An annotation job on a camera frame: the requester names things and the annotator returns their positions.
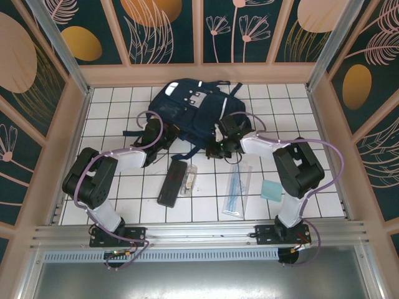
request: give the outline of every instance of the backpack strap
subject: backpack strap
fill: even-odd
[[[234,96],[242,85],[242,83],[237,83],[236,87],[234,87],[233,90],[230,92],[230,95]]]
[[[201,148],[199,146],[195,146],[189,153],[182,155],[182,154],[176,154],[172,156],[172,160],[188,160],[192,156],[194,156]]]
[[[141,137],[144,135],[144,131],[123,131],[122,135],[128,137]]]

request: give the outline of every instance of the small blue square object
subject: small blue square object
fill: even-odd
[[[261,197],[269,201],[281,202],[282,185],[277,182],[263,180]]]

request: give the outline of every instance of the white grid tile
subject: white grid tile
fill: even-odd
[[[85,147],[95,150],[114,150],[132,144],[136,137],[123,137],[122,131],[141,130],[136,124],[135,117],[143,110],[147,110],[150,100],[162,88],[95,89],[79,150]],[[222,86],[222,90],[226,93],[233,88],[234,85],[229,88]],[[237,95],[243,99],[247,111],[254,112],[266,123],[267,133],[262,133],[262,136],[290,140],[301,135],[304,138],[320,139],[304,85],[244,85]],[[140,123],[142,125],[145,123],[145,116],[142,116]],[[256,120],[255,124],[256,129],[263,129],[259,121]],[[325,169],[325,178],[320,182],[322,186],[332,180],[327,156],[322,145],[311,143],[310,146],[315,150],[316,157]],[[157,164],[145,169],[129,169],[115,174],[108,198],[128,224],[239,220],[221,212],[231,165],[223,159],[206,159],[203,150],[188,161],[189,164],[198,167],[192,196],[179,196],[172,209],[156,203],[171,157],[174,154],[186,154],[190,150],[189,142],[176,140],[166,156],[161,158],[166,153],[165,150],[158,154],[156,160],[160,158],[161,160]],[[230,163],[236,163],[237,160],[236,154],[228,159]],[[259,159],[245,154],[243,161],[253,167],[245,220],[275,218],[284,198],[281,202],[260,198],[263,179],[280,181],[274,160]],[[304,217],[343,216],[344,212],[335,186],[318,193],[317,198],[313,196],[304,212]],[[88,220],[84,211],[74,207],[69,198],[65,201],[60,223],[86,224]]]

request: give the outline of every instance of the flower illustration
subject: flower illustration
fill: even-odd
[[[216,58],[216,62],[219,63],[218,53],[216,52],[216,44],[214,41],[214,37],[218,34],[225,34],[231,31],[230,26],[228,26],[228,21],[226,20],[226,16],[224,17],[207,17],[206,24],[208,25],[209,31],[212,34],[213,41],[213,51],[214,56]]]
[[[261,6],[271,4],[273,2],[274,0],[233,0],[235,9],[233,16],[233,33],[231,34],[231,63],[234,63],[234,36],[236,33],[237,10],[246,6]]]
[[[248,16],[239,18],[239,28],[244,41],[243,62],[245,62],[245,49],[247,42],[270,38],[269,24],[266,17],[253,17],[248,23]]]
[[[266,5],[266,4],[270,4],[273,3],[274,0],[260,0],[260,1],[256,1],[256,0],[233,0],[233,4],[234,6],[241,8],[244,6],[260,6],[260,5]]]
[[[19,164],[18,162],[15,162],[12,159],[12,154],[14,152],[15,145],[17,142],[17,136],[18,136],[18,130],[15,127],[10,126],[9,130],[7,131],[7,128],[4,124],[0,125],[0,162],[6,162],[6,163],[12,162],[15,165],[33,173],[33,170]],[[25,187],[29,186],[28,183],[22,182],[16,178],[8,176],[7,174],[0,173],[0,176],[8,179],[14,183],[20,184],[22,186],[25,186]],[[20,206],[21,205],[21,204],[13,204],[13,203],[8,203],[8,202],[0,202],[0,204],[5,204],[8,206]]]

